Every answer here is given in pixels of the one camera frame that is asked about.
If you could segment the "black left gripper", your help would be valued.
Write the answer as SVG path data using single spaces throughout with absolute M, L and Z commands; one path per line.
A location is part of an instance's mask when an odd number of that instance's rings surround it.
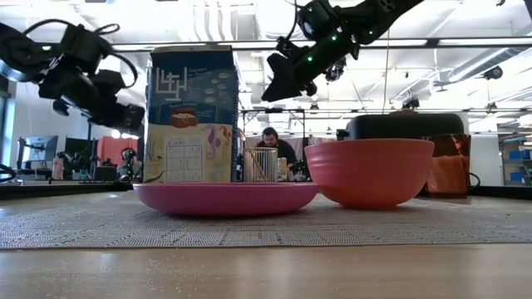
M 54 100 L 54 109 L 60 115 L 69 115 L 68 109 L 73 107 L 93 124 L 137 131 L 145 108 L 117 102 L 116 93 L 125 86 L 118 71 L 102 69 L 85 75 L 69 61 L 59 61 L 38 85 L 38 95 Z

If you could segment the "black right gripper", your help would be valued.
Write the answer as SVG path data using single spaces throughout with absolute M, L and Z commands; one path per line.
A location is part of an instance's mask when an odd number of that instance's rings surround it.
M 305 47 L 303 54 L 293 61 L 274 53 L 267 58 L 273 78 L 262 94 L 262 101 L 274 102 L 302 95 L 314 96 L 318 88 L 313 83 L 320 74 L 336 61 L 347 55 L 358 58 L 360 45 L 344 33 L 333 32 L 317 41 L 312 47 Z

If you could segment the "blue cereal box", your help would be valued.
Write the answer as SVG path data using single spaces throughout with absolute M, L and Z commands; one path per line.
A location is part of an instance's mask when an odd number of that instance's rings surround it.
M 146 183 L 234 180 L 239 78 L 229 46 L 158 47 L 146 89 Z

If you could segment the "gold wire cup holder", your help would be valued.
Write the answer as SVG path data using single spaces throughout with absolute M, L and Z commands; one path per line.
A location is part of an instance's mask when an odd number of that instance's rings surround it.
M 244 149 L 244 182 L 276 183 L 278 181 L 278 151 L 275 148 Z

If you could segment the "coral red bowl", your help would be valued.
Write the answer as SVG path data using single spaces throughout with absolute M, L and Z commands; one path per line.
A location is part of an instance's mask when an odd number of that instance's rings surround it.
M 435 145 L 427 140 L 366 139 L 309 145 L 312 181 L 344 208 L 388 209 L 413 199 L 430 174 Z

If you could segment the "pink plastic plate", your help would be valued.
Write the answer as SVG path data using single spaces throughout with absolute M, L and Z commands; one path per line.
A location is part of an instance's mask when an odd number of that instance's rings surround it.
M 156 183 L 133 188 L 147 207 L 187 216 L 289 213 L 309 204 L 318 193 L 312 183 Z

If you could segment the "grey woven placemat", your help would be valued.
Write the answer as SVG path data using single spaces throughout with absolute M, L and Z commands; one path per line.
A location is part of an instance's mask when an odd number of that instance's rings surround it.
M 322 196 L 294 213 L 171 216 L 132 192 L 0 218 L 0 249 L 259 248 L 532 243 L 532 212 L 413 199 L 387 211 Z

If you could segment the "orange translucent glass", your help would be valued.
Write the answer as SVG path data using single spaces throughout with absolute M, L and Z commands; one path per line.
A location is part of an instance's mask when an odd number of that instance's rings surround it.
M 470 188 L 470 143 L 465 134 L 432 135 L 424 140 L 434 143 L 431 171 L 420 192 L 422 196 L 465 199 Z

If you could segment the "coral cloth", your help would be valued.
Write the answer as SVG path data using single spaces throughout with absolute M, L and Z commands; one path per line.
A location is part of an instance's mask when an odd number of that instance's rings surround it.
M 102 136 L 98 140 L 96 153 L 102 161 L 110 159 L 113 164 L 122 164 L 121 151 L 126 148 L 137 150 L 138 140 Z

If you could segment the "person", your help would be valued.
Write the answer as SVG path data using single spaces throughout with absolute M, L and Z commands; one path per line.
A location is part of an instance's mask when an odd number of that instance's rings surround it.
M 257 147 L 275 148 L 278 151 L 279 158 L 287 160 L 287 166 L 293 166 L 296 161 L 296 154 L 293 147 L 278 137 L 278 132 L 273 127 L 267 127 L 262 132 L 262 140 L 257 143 Z

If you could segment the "computer monitor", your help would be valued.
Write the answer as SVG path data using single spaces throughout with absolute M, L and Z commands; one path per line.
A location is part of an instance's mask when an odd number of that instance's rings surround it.
M 57 153 L 57 135 L 35 136 L 20 139 L 22 162 L 53 161 Z

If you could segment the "black toaster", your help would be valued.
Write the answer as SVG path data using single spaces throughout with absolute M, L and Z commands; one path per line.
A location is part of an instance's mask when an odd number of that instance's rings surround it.
M 433 135 L 461 135 L 465 127 L 453 113 L 398 111 L 385 115 L 359 115 L 346 128 L 337 130 L 337 140 L 422 139 Z

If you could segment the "black aluminium table frame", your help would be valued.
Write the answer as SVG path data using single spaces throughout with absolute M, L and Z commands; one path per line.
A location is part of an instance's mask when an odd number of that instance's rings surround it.
M 0 184 L 0 200 L 125 192 L 132 189 L 132 184 Z M 468 194 L 470 196 L 532 201 L 532 187 L 480 186 L 470 189 Z

